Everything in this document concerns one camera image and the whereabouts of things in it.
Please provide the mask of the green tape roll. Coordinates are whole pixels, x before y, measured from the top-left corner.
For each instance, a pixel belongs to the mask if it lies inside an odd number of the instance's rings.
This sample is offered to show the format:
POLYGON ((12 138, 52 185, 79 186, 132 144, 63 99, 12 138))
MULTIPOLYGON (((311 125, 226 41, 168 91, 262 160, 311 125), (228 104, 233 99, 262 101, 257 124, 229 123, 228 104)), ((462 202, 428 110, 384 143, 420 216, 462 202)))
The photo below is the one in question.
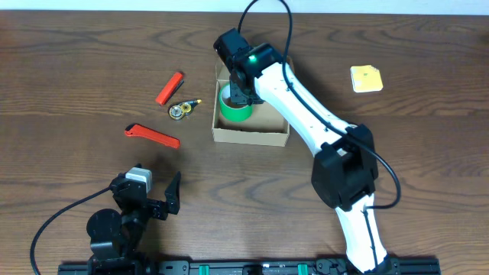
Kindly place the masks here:
POLYGON ((219 92, 219 105, 222 115, 229 121, 245 121, 252 115, 250 105, 235 105, 232 101, 231 86, 225 84, 219 92))

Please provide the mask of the red utility knife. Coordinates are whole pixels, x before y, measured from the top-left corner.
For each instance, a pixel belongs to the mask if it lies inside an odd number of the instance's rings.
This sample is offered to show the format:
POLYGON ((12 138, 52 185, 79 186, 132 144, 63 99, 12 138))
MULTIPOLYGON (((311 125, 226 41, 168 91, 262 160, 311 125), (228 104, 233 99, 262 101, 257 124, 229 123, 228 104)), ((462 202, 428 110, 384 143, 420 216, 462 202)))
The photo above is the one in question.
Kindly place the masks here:
POLYGON ((127 126, 125 129, 125 135, 133 138, 145 138, 174 149, 178 149, 180 147, 180 141, 177 138, 160 133, 159 131, 155 131, 140 124, 132 124, 127 126))

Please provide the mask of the brown cardboard box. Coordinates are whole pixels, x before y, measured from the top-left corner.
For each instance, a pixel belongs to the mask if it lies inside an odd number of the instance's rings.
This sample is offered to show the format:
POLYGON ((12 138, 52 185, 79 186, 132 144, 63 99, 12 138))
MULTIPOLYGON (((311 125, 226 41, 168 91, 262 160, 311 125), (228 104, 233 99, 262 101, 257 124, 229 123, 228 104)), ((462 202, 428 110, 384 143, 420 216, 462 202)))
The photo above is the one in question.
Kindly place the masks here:
POLYGON ((215 142, 283 147, 290 136, 290 125, 269 103, 252 105, 245 121, 227 120, 220 111, 219 92, 229 84, 229 72, 221 60, 215 63, 215 96, 212 136, 215 142))

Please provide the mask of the yellow sticky note pad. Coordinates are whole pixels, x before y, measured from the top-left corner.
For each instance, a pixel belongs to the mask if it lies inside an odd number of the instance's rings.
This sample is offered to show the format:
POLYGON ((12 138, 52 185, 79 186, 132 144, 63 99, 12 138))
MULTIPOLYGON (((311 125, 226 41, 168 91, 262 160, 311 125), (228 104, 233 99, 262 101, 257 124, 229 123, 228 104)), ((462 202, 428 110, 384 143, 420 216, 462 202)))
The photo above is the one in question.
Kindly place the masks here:
POLYGON ((352 66, 350 74, 356 93, 379 92, 384 87, 380 70, 372 65, 352 66))

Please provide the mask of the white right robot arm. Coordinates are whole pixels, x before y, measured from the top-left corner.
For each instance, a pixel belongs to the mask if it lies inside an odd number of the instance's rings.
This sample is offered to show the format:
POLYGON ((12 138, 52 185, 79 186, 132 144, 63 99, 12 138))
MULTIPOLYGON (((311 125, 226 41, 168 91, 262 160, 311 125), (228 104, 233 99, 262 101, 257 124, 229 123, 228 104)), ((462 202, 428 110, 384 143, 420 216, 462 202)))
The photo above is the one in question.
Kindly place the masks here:
POLYGON ((296 78, 274 47, 252 47, 232 28, 213 44, 230 73, 235 104, 266 102, 304 140, 314 158, 311 183, 320 199, 338 215, 349 262, 362 273, 383 273, 390 258, 374 216, 377 161, 373 136, 325 108, 296 78))

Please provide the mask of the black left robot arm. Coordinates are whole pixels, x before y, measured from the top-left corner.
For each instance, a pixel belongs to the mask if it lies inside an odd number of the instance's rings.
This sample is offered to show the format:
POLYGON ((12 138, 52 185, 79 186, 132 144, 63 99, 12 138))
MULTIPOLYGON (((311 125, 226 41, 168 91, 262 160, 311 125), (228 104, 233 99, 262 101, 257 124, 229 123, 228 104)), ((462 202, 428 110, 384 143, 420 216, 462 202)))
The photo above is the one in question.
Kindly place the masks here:
POLYGON ((86 230, 91 238, 93 256, 89 274, 157 274, 158 264, 137 247, 150 219, 166 220, 180 210, 181 173, 177 173, 165 190, 164 201, 150 199, 152 172, 133 167, 120 173, 109 184, 112 198, 120 212, 102 209, 93 214, 86 230))

